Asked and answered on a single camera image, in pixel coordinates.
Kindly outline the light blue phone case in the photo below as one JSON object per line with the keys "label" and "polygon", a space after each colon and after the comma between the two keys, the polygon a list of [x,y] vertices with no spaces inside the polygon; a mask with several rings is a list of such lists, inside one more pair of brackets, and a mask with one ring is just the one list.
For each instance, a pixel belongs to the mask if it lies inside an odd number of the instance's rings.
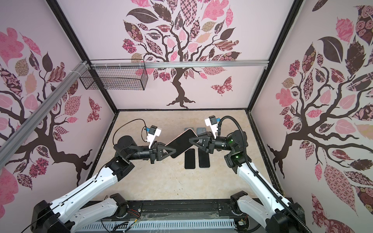
{"label": "light blue phone case", "polygon": [[207,129],[205,127],[198,127],[197,128],[197,136],[206,136]]}

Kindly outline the left aluminium rail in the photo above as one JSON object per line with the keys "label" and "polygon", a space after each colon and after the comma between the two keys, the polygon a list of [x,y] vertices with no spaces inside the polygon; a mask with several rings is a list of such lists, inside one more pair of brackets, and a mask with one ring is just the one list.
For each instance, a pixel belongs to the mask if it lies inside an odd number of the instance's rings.
{"label": "left aluminium rail", "polygon": [[10,160],[16,153],[18,148],[37,128],[39,123],[52,110],[54,105],[62,98],[73,83],[88,70],[87,61],[81,61],[62,81],[62,83],[53,91],[46,100],[31,114],[30,117],[20,126],[14,134],[1,147],[1,168]]}

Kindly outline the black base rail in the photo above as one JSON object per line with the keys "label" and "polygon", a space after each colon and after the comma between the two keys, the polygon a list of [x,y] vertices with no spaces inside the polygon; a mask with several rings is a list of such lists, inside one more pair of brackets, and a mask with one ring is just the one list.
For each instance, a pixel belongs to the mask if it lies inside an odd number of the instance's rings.
{"label": "black base rail", "polygon": [[61,222],[54,227],[54,232],[73,233],[88,224],[103,218],[130,219],[145,217],[147,214],[186,214],[217,212],[219,216],[239,218],[250,216],[256,222],[263,221],[262,227],[268,233],[306,233],[305,214],[298,203],[287,202],[288,207],[275,208],[274,214],[264,209],[259,199],[252,199],[244,191],[231,196],[230,199],[218,200],[163,200],[163,201],[126,201],[120,194],[113,194],[108,199],[83,209],[73,211],[72,216],[62,219],[64,211],[53,209]]}

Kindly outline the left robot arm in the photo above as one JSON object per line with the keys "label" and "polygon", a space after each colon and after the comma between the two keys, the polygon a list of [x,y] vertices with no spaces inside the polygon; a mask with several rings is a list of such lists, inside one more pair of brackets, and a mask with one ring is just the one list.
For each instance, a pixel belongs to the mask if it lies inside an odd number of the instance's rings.
{"label": "left robot arm", "polygon": [[131,136],[121,137],[114,145],[115,156],[89,180],[62,197],[48,203],[41,201],[33,210],[33,233],[75,233],[102,218],[126,215],[128,202],[120,195],[85,207],[105,189],[118,183],[135,167],[132,160],[161,161],[176,153],[176,149],[155,142],[151,147],[138,146]]}

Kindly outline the aluminium rail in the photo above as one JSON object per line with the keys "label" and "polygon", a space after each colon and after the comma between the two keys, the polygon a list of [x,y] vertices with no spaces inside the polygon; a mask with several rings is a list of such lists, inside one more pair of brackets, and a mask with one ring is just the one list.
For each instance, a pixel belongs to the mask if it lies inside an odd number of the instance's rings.
{"label": "aluminium rail", "polygon": [[192,62],[136,62],[131,60],[123,60],[120,63],[105,62],[93,63],[93,69],[98,68],[125,68],[135,67],[144,69],[163,69],[163,68],[205,68],[205,67],[267,67],[268,60],[234,60],[234,61],[192,61]]}
{"label": "aluminium rail", "polygon": [[31,114],[30,117],[20,126],[14,134],[1,147],[1,168],[10,160],[16,153],[18,148],[37,128],[39,123],[52,110],[54,105],[62,98],[73,83],[88,70],[87,61],[81,61],[62,81],[62,83],[53,91],[46,100]]}

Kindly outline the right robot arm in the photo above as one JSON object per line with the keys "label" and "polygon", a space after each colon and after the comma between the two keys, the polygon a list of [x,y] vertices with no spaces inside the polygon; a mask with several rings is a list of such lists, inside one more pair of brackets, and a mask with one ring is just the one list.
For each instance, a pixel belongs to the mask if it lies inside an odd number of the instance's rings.
{"label": "right robot arm", "polygon": [[247,194],[234,198],[236,211],[248,215],[267,233],[308,233],[302,207],[281,195],[258,171],[245,153],[246,134],[236,130],[228,136],[214,136],[211,132],[192,137],[189,142],[212,154],[215,150],[229,153],[224,160],[235,174],[242,178],[255,193],[258,201]]}

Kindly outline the back aluminium rail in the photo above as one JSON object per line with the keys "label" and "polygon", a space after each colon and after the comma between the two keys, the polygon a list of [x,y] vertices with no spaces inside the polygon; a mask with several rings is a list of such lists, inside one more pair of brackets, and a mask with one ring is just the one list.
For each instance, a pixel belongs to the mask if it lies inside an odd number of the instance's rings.
{"label": "back aluminium rail", "polygon": [[163,69],[163,68],[205,68],[205,67],[267,67],[268,60],[234,60],[234,61],[192,61],[192,62],[136,62],[131,60],[123,60],[120,63],[105,62],[93,63],[93,69],[98,68],[125,68],[135,67],[144,69]]}

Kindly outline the black smartphone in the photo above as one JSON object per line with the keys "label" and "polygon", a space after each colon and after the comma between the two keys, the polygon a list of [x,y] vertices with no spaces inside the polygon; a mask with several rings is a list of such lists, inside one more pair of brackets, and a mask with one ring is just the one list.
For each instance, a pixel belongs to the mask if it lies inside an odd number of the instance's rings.
{"label": "black smartphone", "polygon": [[209,154],[201,149],[198,149],[199,168],[209,168]]}

